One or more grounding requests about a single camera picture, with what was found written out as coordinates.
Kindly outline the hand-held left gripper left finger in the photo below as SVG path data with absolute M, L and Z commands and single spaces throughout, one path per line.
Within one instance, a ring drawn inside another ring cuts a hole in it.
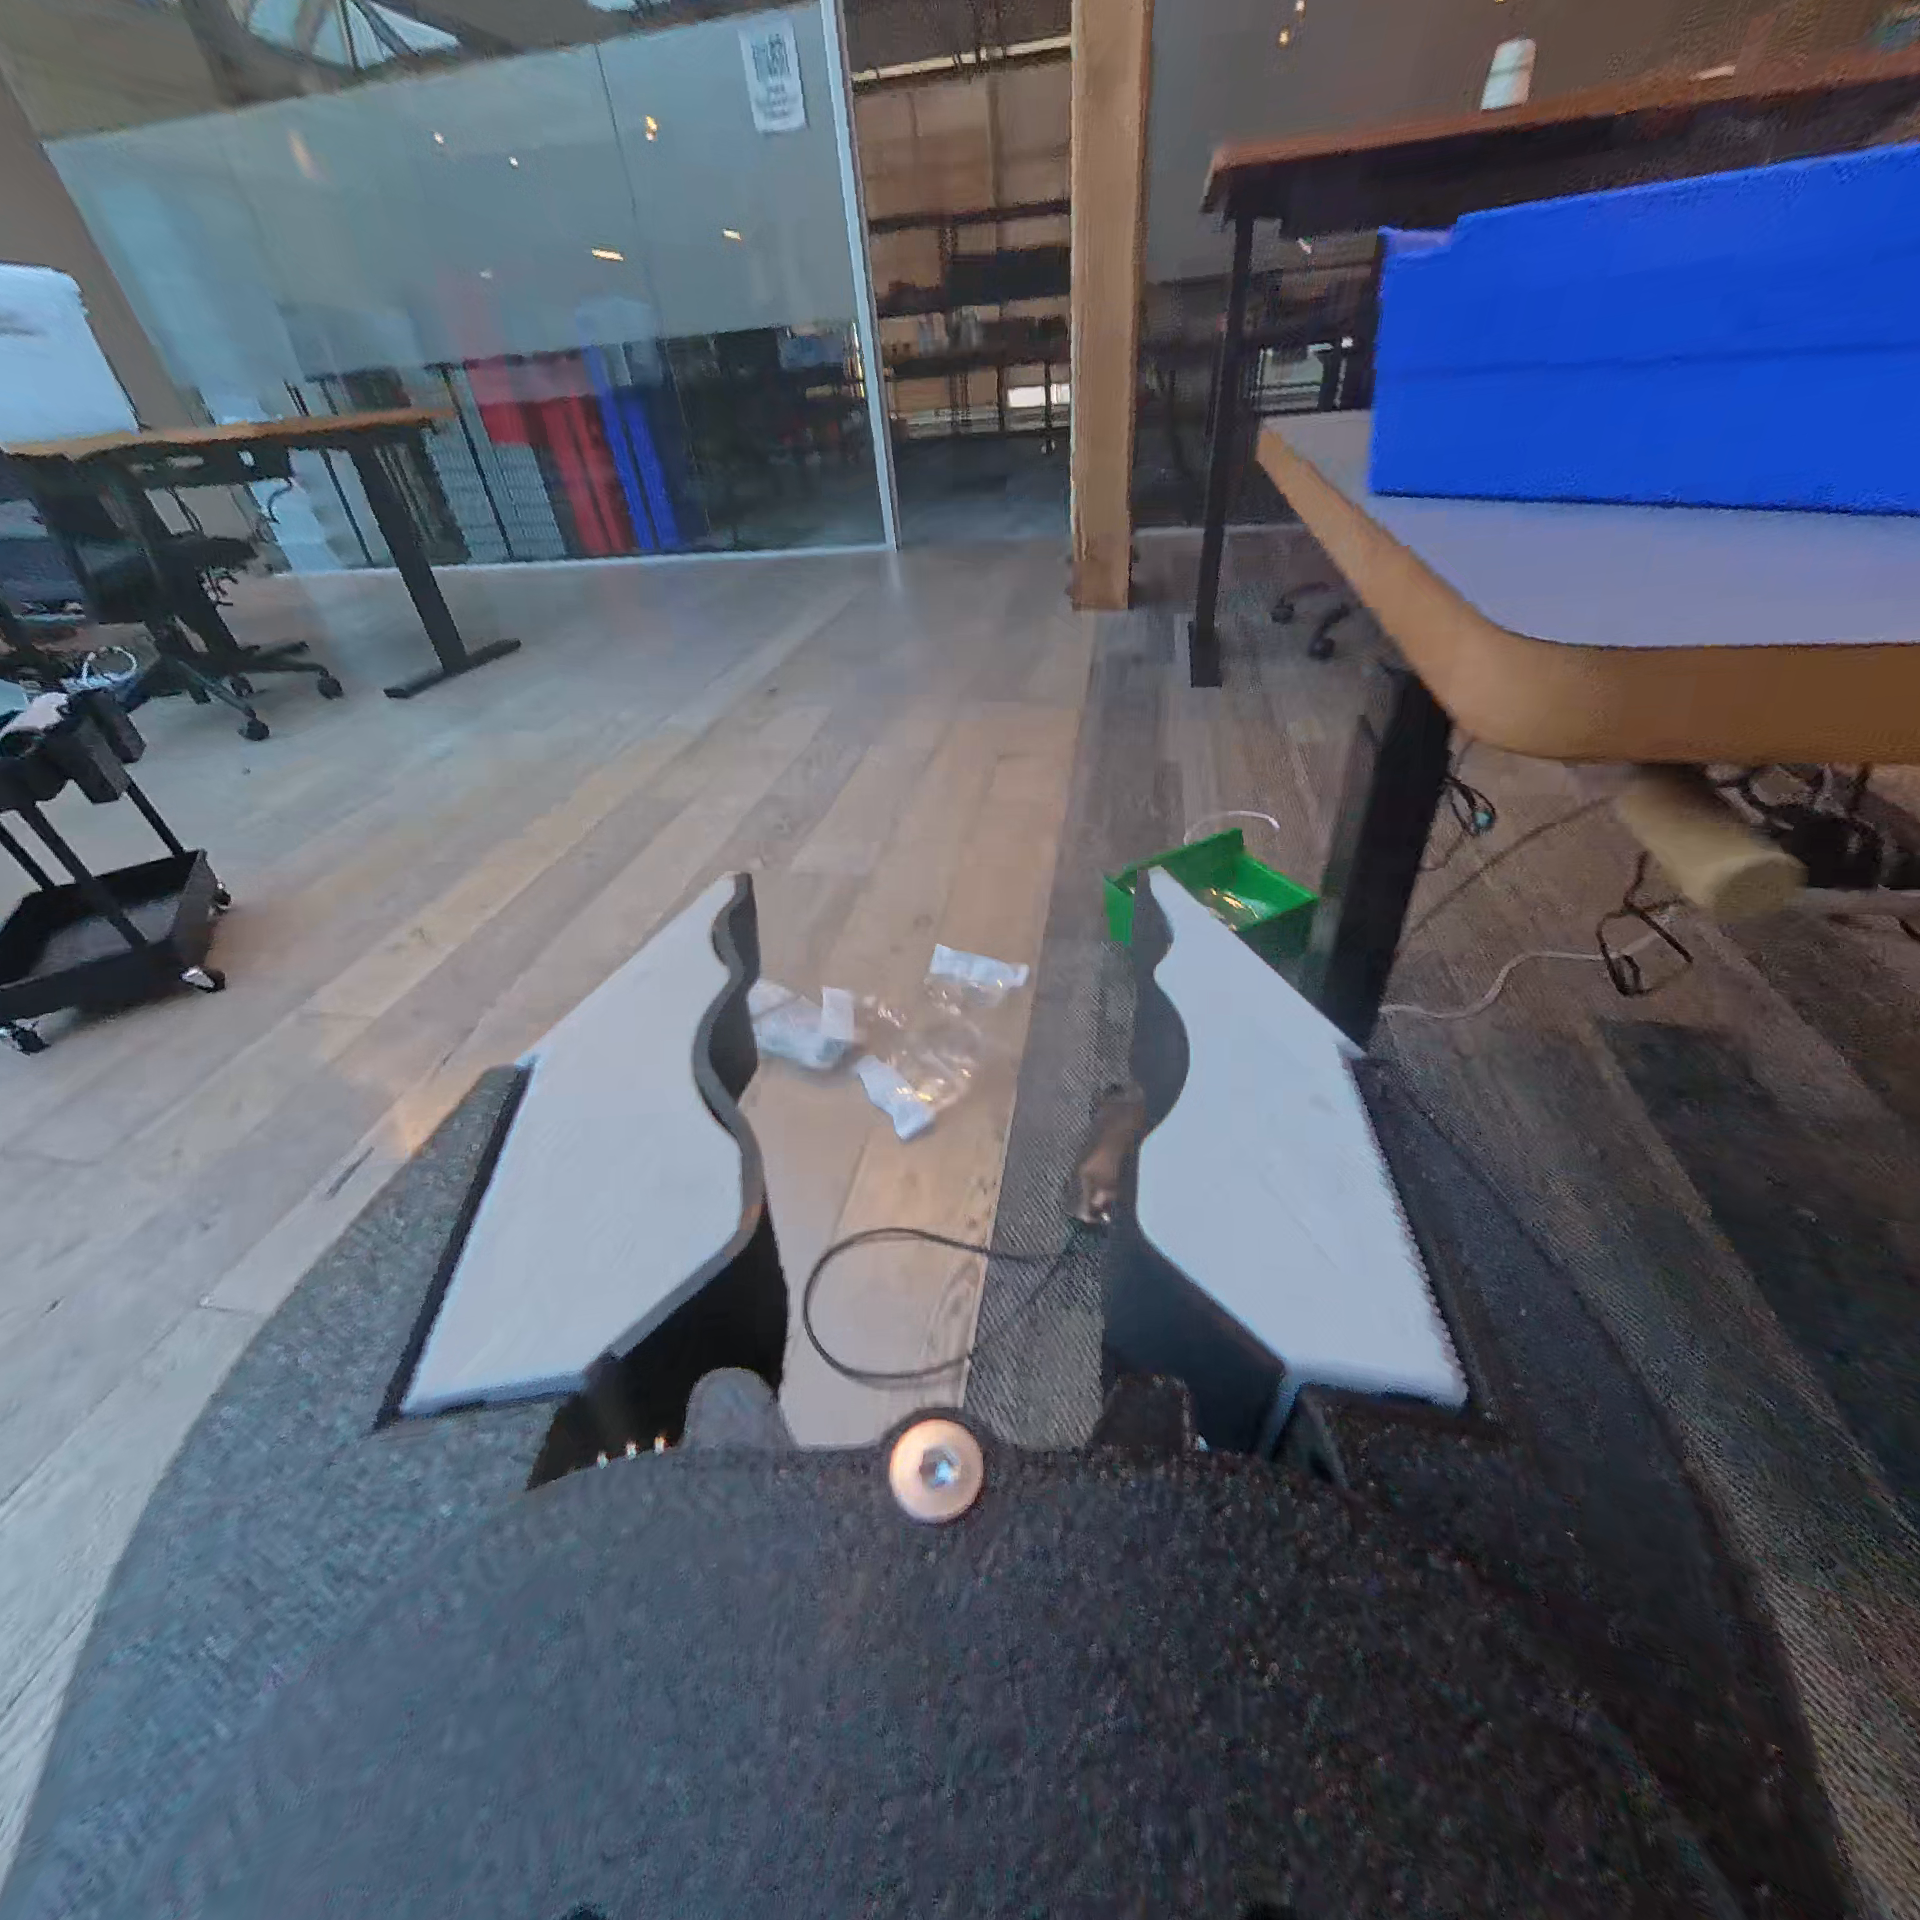
M 398 1362 L 398 1422 L 551 1406 L 543 1463 L 674 1447 L 703 1383 L 779 1406 L 752 877 L 707 887 L 511 1069 Z

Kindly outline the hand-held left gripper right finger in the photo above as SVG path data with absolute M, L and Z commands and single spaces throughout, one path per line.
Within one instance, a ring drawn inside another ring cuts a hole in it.
M 1110 1225 L 1104 1354 L 1179 1385 L 1197 1442 L 1274 1457 L 1309 1391 L 1472 1406 L 1359 1091 L 1359 1049 L 1168 871 L 1136 885 L 1140 1097 Z

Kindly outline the green plastic storage bin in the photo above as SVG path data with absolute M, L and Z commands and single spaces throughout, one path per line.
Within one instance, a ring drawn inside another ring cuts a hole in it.
M 1309 945 L 1317 893 L 1266 867 L 1239 827 L 1214 831 L 1102 877 L 1108 938 L 1128 946 L 1143 874 L 1166 874 L 1274 967 Z

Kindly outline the clear bubble wrap bag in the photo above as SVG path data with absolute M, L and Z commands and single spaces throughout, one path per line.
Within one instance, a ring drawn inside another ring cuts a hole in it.
M 927 1089 L 949 1113 L 989 1058 L 992 1011 L 941 997 L 922 980 L 894 999 L 856 995 L 856 1058 L 872 1054 Z

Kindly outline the wooden top desk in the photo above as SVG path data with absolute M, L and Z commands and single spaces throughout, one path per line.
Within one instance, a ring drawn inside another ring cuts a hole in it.
M 384 447 L 419 447 L 428 435 L 460 422 L 462 415 L 452 407 L 407 405 L 357 413 L 186 427 L 140 426 L 93 436 L 16 441 L 4 446 L 4 454 L 38 482 L 87 482 L 101 491 L 115 485 L 133 485 L 140 493 L 151 493 L 157 490 L 245 486 L 290 478 L 295 453 L 340 453 L 357 470 L 367 513 L 436 658 L 428 673 L 387 686 L 388 699 L 411 702 L 434 686 L 462 678 L 522 650 L 517 638 L 469 645 L 448 609 L 415 519 L 379 459 Z

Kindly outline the brown top desk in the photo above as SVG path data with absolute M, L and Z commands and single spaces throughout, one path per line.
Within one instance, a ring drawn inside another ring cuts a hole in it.
M 1336 135 L 1240 139 L 1215 151 L 1202 209 L 1231 236 L 1210 405 L 1206 490 L 1189 670 L 1221 684 L 1215 591 L 1244 398 L 1258 228 L 1291 238 L 1439 227 L 1460 214 L 1648 181 L 1867 147 L 1915 115 L 1917 53 L 1848 53 L 1583 86 L 1544 102 Z

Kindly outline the black utility cart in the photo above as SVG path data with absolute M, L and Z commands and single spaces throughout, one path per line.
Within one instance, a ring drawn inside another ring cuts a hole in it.
M 28 892 L 2 923 L 2 1030 L 21 1054 L 44 1051 L 46 1017 L 224 991 L 211 951 L 234 898 L 208 852 L 188 845 L 133 777 L 143 749 L 109 686 L 44 691 L 4 719 L 2 850 Z M 47 813 L 69 794 L 93 806 L 131 804 L 159 854 L 92 869 Z

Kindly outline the beige cylinder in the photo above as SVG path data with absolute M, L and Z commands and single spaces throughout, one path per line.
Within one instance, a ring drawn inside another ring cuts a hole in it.
M 1708 918 L 1762 918 L 1807 889 L 1805 863 L 1749 822 L 1695 765 L 1631 770 L 1613 794 L 1613 813 Z

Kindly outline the black office chair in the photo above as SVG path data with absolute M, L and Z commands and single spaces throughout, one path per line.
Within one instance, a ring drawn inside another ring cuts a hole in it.
M 243 739 L 272 733 L 256 711 L 256 681 L 309 678 L 324 702 L 346 686 L 304 639 L 243 643 L 228 628 L 208 577 L 235 571 L 243 545 L 186 534 L 152 556 L 131 539 L 4 537 L 4 677 L 47 691 L 80 677 L 84 633 L 140 631 L 123 678 L 125 708 L 186 698 L 224 706 Z

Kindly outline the blue plastic storage bin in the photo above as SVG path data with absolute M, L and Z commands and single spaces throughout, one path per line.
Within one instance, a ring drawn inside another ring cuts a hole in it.
M 1917 514 L 1917 149 L 1382 230 L 1380 495 Z

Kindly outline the white paper sign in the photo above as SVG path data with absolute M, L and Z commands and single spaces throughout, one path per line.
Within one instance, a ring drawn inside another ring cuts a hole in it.
M 800 43 L 789 15 L 736 29 L 752 124 L 760 135 L 802 133 L 808 124 Z

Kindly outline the wooden post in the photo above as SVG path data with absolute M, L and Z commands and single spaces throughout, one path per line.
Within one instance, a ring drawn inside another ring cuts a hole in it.
M 1069 599 L 1131 604 L 1149 3 L 1071 5 Z

